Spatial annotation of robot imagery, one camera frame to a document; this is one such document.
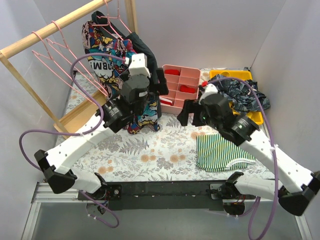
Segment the colourful comic print shorts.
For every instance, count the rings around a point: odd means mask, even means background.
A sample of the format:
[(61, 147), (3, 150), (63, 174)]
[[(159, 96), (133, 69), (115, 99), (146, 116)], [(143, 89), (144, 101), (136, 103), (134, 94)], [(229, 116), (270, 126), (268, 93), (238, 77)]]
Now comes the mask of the colourful comic print shorts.
[[(87, 21), (82, 26), (82, 41), (86, 54), (105, 53), (119, 58), (129, 58), (133, 54), (138, 54), (133, 49), (131, 40), (116, 40), (105, 37), (98, 27), (93, 26), (92, 20)], [(107, 92), (105, 97), (108, 101), (119, 90), (122, 89), (124, 72), (128, 69), (122, 61), (114, 58), (105, 58), (103, 56), (89, 56), (87, 58), (90, 67), (95, 73), (98, 81)], [(148, 126), (155, 132), (159, 131), (160, 125), (158, 119), (161, 116), (161, 107), (159, 98), (156, 97), (145, 109), (143, 115), (136, 115), (134, 120), (124, 128), (130, 134), (137, 134), (142, 128)]]

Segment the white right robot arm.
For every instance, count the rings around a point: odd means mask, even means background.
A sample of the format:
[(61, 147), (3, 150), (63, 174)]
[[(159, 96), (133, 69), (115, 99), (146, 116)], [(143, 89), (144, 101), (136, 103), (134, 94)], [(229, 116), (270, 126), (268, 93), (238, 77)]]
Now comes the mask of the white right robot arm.
[(274, 174), (274, 179), (233, 173), (224, 184), (214, 190), (223, 199), (237, 199), (252, 195), (276, 200), (294, 216), (301, 216), (320, 190), (320, 173), (299, 165), (279, 147), (272, 143), (259, 126), (246, 115), (234, 115), (229, 103), (218, 93), (210, 93), (201, 100), (186, 99), (177, 119), (182, 126), (188, 124), (216, 129), (229, 143), (253, 155)]

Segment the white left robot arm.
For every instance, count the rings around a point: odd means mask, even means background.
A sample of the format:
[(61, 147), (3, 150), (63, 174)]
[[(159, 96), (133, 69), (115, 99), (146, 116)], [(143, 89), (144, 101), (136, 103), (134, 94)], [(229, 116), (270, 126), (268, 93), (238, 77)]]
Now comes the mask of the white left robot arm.
[(135, 134), (142, 128), (141, 123), (158, 127), (157, 101), (153, 98), (168, 95), (169, 89), (162, 68), (156, 70), (157, 83), (150, 84), (147, 73), (146, 69), (131, 69), (116, 97), (101, 105), (75, 136), (50, 150), (38, 150), (34, 154), (55, 194), (78, 189), (95, 200), (106, 196), (107, 184), (100, 174), (78, 171), (73, 165), (93, 146), (124, 128)]

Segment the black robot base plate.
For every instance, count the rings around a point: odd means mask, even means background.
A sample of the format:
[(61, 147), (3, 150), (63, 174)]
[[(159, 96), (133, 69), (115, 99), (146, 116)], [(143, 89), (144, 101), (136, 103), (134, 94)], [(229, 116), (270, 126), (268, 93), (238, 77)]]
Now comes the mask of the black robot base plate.
[(79, 200), (93, 199), (110, 210), (207, 209), (242, 215), (247, 211), (245, 197), (224, 197), (216, 190), (222, 181), (138, 181), (110, 182), (95, 193), (79, 191)]

